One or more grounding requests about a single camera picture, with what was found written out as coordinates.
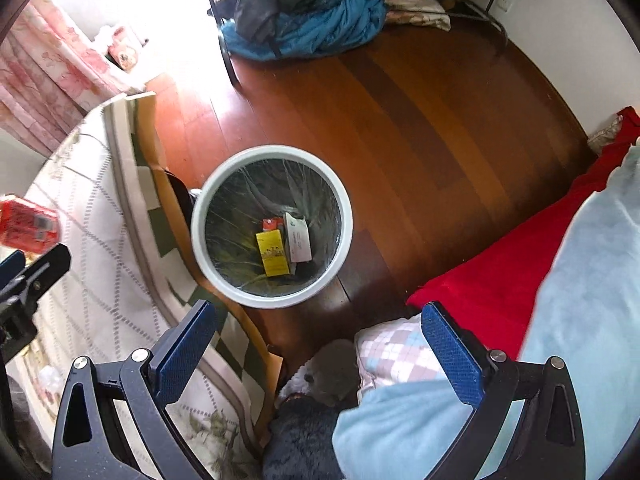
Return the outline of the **red cola can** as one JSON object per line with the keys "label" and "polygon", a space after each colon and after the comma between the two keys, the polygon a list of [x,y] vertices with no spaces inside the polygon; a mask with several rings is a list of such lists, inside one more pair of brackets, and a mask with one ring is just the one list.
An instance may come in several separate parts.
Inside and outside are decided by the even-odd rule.
{"label": "red cola can", "polygon": [[1,196],[2,246],[42,255],[60,240],[60,220],[55,210],[14,194]]}

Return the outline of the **yellow cigarette carton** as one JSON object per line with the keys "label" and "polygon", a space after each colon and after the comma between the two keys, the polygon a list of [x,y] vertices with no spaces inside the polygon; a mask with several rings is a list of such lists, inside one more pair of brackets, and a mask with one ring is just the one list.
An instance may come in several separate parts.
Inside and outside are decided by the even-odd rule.
{"label": "yellow cigarette carton", "polygon": [[268,278],[291,274],[283,234],[282,218],[262,220],[262,230],[256,234],[259,255]]}

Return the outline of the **white pink toothpaste box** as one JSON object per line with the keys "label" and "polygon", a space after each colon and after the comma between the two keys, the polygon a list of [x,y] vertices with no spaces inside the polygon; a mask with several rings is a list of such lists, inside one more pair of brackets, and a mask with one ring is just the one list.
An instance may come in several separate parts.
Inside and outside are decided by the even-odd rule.
{"label": "white pink toothpaste box", "polygon": [[307,222],[288,212],[284,215],[284,226],[288,254],[292,263],[305,263],[312,259]]}

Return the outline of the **white round trash bin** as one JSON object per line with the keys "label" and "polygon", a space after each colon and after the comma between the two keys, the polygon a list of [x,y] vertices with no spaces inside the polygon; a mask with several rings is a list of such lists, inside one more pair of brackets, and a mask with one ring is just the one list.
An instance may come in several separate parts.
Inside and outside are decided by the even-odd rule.
{"label": "white round trash bin", "polygon": [[[268,278],[257,246],[262,220],[286,213],[307,222],[312,259],[291,274]],[[198,266],[228,298],[256,309],[300,304],[341,270],[354,217],[343,182],[320,158],[300,148],[264,145],[226,160],[195,201],[192,247]]]}

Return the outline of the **checked floral tablecloth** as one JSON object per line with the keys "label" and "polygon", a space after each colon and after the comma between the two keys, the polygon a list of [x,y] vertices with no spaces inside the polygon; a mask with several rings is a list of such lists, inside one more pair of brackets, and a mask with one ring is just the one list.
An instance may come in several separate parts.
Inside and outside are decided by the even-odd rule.
{"label": "checked floral tablecloth", "polygon": [[32,418],[52,436],[74,359],[126,359],[207,300],[213,338],[168,412],[214,478],[256,479],[280,361],[195,262],[165,171],[155,104],[147,93],[92,110],[27,191],[58,215],[70,270],[39,300],[38,334],[17,358],[18,379]]}

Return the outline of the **red bed sheet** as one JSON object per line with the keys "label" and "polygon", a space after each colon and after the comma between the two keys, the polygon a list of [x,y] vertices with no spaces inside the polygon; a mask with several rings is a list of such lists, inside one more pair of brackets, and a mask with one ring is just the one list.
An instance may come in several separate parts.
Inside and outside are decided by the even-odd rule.
{"label": "red bed sheet", "polygon": [[608,176],[639,137],[636,108],[623,108],[617,119],[620,130],[615,138],[562,198],[471,260],[429,280],[408,298],[408,306],[420,310],[438,301],[486,347],[501,349],[510,358],[518,356],[537,290],[570,222],[592,193],[605,189]]}

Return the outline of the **plaid pastel pillow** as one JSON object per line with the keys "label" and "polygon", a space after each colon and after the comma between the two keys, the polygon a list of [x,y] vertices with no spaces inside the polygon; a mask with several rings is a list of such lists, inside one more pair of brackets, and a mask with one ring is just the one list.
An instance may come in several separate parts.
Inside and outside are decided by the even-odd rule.
{"label": "plaid pastel pillow", "polygon": [[375,389],[445,378],[421,327],[421,315],[380,323],[355,335],[358,401]]}

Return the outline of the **dark fuzzy blanket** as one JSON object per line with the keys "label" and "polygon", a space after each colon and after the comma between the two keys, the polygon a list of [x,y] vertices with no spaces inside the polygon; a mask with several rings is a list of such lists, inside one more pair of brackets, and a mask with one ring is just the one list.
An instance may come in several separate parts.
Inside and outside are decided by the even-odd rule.
{"label": "dark fuzzy blanket", "polygon": [[357,404],[354,344],[337,339],[299,367],[282,387],[262,456],[265,479],[341,479],[332,445],[337,417]]}

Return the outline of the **pink floral curtain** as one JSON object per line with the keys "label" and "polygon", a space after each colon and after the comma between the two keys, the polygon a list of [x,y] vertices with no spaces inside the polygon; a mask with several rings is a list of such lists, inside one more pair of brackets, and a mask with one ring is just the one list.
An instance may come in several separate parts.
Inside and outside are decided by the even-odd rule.
{"label": "pink floral curtain", "polygon": [[1,129],[42,156],[90,110],[143,88],[52,0],[29,0],[1,43]]}

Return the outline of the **black clothes rack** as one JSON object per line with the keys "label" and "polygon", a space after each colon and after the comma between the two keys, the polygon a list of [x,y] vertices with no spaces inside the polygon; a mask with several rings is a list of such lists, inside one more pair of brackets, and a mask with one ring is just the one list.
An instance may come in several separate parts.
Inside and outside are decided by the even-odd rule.
{"label": "black clothes rack", "polygon": [[224,62],[224,68],[226,69],[228,78],[235,89],[239,89],[241,87],[238,76],[236,76],[234,66],[231,61],[231,55],[227,48],[226,40],[224,40],[224,34],[221,31],[221,27],[224,24],[224,19],[220,15],[217,9],[216,0],[208,0],[209,9],[207,14],[210,15],[216,22],[217,27],[217,39],[219,44],[219,49],[222,57],[222,62]]}

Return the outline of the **blue jacket pile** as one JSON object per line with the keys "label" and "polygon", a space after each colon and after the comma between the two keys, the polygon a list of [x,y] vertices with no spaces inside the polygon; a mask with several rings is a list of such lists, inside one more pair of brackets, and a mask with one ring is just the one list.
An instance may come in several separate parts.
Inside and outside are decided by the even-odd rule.
{"label": "blue jacket pile", "polygon": [[386,19],[384,0],[236,0],[221,26],[241,58],[323,58],[371,41]]}

